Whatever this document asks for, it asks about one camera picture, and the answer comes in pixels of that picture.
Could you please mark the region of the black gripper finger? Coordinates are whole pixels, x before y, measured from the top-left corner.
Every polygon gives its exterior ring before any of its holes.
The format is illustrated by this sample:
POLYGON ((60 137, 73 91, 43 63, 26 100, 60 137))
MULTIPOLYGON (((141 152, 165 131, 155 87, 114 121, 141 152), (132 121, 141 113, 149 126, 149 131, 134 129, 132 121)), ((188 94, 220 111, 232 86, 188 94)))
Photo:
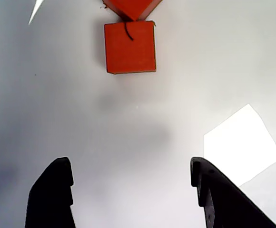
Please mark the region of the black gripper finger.
POLYGON ((51 162, 30 189, 25 227, 74 228, 73 185, 69 158, 59 157, 51 162))
POLYGON ((276 224, 222 171, 203 157, 190 161, 191 185, 207 228, 276 228, 276 224))

